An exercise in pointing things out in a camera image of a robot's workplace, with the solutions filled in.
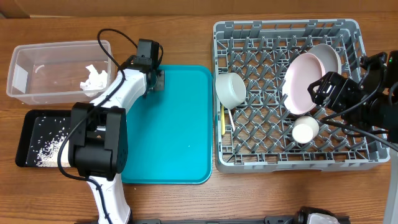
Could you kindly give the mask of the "white cup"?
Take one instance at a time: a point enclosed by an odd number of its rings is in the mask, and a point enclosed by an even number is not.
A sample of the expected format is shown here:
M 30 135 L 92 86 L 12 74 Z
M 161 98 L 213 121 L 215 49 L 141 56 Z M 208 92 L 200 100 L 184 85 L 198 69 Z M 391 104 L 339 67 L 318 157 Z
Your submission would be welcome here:
M 318 132 L 319 125 L 314 118 L 310 116 L 301 116 L 294 122 L 292 137 L 296 142 L 306 144 L 314 139 Z

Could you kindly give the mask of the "pink round plate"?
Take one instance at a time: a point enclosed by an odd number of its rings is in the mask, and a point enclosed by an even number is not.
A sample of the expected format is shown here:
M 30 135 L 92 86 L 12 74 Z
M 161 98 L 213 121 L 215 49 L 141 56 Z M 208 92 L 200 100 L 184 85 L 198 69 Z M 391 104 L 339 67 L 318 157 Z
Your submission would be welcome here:
M 293 60 L 282 87 L 282 94 L 287 95 L 284 105 L 292 114 L 304 114 L 315 107 L 307 88 L 324 74 L 324 66 L 314 54 L 304 53 Z

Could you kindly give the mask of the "white napkin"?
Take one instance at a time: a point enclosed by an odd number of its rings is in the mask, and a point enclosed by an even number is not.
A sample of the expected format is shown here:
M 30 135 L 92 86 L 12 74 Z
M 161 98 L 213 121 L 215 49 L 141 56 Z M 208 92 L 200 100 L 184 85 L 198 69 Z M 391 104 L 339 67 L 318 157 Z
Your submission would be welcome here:
M 94 97 L 97 93 L 93 90 L 104 90 L 107 87 L 108 74 L 105 70 L 99 73 L 93 64 L 86 66 L 86 69 L 90 74 L 85 82 L 80 83 L 80 88 L 85 91 L 86 96 Z

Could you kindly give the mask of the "yellow plastic spoon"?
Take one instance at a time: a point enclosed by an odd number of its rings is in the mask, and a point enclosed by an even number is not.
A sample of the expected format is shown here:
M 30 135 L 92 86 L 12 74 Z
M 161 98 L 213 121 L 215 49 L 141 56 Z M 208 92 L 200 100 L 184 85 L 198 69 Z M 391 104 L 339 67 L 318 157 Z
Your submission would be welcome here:
M 226 132 L 226 123 L 225 123 L 225 115 L 224 115 L 224 106 L 221 105 L 221 135 L 225 135 Z

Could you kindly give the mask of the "grey bowl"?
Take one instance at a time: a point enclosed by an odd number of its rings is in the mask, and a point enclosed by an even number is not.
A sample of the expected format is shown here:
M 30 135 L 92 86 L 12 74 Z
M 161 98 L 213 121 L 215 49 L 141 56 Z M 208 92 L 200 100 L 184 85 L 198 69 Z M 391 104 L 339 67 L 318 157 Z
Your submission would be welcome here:
M 246 86 L 237 73 L 222 73 L 218 75 L 215 87 L 220 103 L 229 110 L 245 101 Z

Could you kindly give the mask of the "white rice heap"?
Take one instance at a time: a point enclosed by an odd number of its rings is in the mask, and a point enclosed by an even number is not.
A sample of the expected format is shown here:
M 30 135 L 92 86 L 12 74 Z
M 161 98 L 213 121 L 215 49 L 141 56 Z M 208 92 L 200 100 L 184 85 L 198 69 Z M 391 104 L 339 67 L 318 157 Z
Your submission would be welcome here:
M 58 152 L 69 130 L 70 117 L 36 118 L 29 146 L 32 164 L 37 167 L 57 167 Z

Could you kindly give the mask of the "grey round plate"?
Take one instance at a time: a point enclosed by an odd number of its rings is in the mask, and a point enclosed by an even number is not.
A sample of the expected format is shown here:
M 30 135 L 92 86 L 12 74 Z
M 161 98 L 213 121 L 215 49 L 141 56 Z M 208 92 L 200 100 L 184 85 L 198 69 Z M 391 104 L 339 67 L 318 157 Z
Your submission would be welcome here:
M 308 52 L 314 54 L 321 61 L 325 73 L 336 72 L 341 74 L 341 59 L 333 47 L 327 44 L 318 44 L 312 47 Z

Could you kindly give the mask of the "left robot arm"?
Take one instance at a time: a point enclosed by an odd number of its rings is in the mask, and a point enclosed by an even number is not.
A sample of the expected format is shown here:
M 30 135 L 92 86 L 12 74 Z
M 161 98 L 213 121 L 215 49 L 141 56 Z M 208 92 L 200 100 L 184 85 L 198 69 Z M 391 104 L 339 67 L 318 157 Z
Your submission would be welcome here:
M 139 39 L 137 53 L 119 66 L 109 88 L 90 103 L 73 105 L 68 163 L 90 186 L 98 223 L 132 220 L 121 181 L 128 155 L 126 115 L 138 98 L 164 89 L 162 57 L 158 42 Z

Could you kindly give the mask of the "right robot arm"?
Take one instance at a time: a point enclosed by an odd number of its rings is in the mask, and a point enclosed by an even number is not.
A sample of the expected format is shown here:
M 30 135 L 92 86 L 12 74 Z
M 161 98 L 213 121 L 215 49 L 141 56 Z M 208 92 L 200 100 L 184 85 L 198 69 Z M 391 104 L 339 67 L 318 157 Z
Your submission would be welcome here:
M 366 72 L 358 83 L 328 72 L 307 90 L 316 105 L 335 112 L 322 123 L 390 148 L 391 179 L 383 222 L 397 223 L 397 51 L 364 55 L 360 67 Z

